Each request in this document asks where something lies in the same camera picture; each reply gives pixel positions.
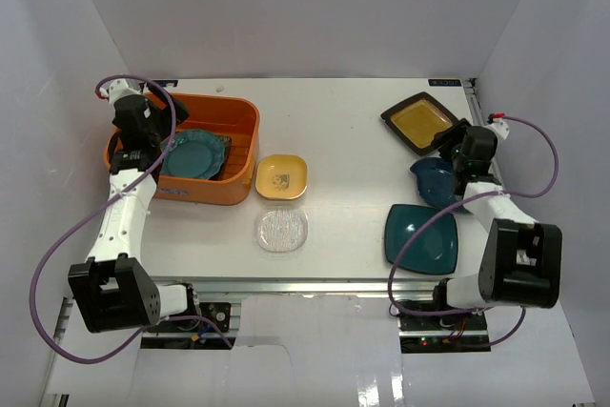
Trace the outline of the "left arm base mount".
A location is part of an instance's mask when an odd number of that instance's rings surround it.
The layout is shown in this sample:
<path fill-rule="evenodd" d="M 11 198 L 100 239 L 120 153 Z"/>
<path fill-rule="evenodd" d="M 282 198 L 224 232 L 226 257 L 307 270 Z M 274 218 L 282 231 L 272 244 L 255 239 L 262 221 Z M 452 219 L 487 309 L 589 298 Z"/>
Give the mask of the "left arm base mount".
<path fill-rule="evenodd" d="M 229 350 L 232 305 L 223 301 L 202 301 L 192 286 L 187 287 L 187 309 L 146 331 L 142 349 Z"/>

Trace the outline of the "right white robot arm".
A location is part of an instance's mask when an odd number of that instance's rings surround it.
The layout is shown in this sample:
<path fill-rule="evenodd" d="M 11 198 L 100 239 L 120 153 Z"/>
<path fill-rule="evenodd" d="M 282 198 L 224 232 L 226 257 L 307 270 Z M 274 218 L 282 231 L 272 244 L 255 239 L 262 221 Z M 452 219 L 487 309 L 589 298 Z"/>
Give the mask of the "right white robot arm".
<path fill-rule="evenodd" d="M 512 200 L 491 172 L 498 143 L 509 134 L 512 116 L 493 113 L 483 126 L 462 122 L 437 135 L 453 166 L 453 194 L 487 233 L 478 271 L 445 278 L 433 290 L 432 321 L 455 328 L 465 310 L 497 305 L 551 309 L 559 299 L 562 232 L 541 223 Z"/>

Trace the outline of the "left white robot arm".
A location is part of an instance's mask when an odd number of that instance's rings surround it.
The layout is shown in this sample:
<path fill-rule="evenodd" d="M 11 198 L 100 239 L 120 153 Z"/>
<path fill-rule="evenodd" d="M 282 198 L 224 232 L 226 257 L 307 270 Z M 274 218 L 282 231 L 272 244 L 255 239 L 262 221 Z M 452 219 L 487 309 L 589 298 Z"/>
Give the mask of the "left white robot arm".
<path fill-rule="evenodd" d="M 201 306 L 185 283 L 158 286 L 140 263 L 142 236 L 160 168 L 145 171 L 161 154 L 171 132 L 171 110 L 143 94 L 114 96 L 113 124 L 121 148 L 110 160 L 110 197 L 98 236 L 68 282 L 87 329 L 92 333 L 140 328 L 169 319 L 182 330 L 195 327 Z"/>

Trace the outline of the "teal scalloped round plate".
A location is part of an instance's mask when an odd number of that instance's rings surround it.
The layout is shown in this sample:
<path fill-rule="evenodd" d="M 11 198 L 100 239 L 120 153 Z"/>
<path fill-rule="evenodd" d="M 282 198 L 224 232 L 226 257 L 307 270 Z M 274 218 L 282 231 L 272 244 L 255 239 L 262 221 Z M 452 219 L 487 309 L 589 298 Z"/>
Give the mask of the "teal scalloped round plate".
<path fill-rule="evenodd" d="M 226 143 L 221 136 L 199 129 L 181 131 L 163 160 L 161 174 L 209 180 L 221 171 L 226 156 Z"/>

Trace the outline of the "amber black-rimmed square plate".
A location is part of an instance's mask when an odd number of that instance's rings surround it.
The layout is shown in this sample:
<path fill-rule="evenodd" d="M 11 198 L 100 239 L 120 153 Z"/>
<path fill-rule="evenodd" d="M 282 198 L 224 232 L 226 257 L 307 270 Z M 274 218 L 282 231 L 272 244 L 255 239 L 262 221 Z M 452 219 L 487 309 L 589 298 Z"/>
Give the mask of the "amber black-rimmed square plate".
<path fill-rule="evenodd" d="M 458 119 L 428 92 L 416 93 L 387 109 L 380 119 L 408 149 L 423 157 L 440 148 L 440 138 Z"/>

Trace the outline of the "black floral square plate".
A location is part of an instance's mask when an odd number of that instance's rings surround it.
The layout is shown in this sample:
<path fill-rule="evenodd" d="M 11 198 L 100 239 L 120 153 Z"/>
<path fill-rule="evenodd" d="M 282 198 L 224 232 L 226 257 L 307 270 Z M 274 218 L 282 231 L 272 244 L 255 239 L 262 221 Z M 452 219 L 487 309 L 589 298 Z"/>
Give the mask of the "black floral square plate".
<path fill-rule="evenodd" d="M 224 160 L 218 173 L 213 177 L 216 181 L 223 180 L 223 173 L 225 172 L 225 169 L 227 167 L 233 145 L 233 140 L 230 136 L 220 135 L 219 138 L 224 146 Z"/>

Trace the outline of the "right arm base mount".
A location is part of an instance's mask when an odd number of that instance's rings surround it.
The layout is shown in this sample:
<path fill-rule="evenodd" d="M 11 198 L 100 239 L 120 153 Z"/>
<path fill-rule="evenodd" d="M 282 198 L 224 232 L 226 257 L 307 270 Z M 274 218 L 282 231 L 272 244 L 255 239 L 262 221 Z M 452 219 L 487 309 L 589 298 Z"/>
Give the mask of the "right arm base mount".
<path fill-rule="evenodd" d="M 405 315 L 394 304 L 390 304 L 389 314 L 397 319 L 400 350 L 404 355 L 490 351 L 484 314 Z"/>

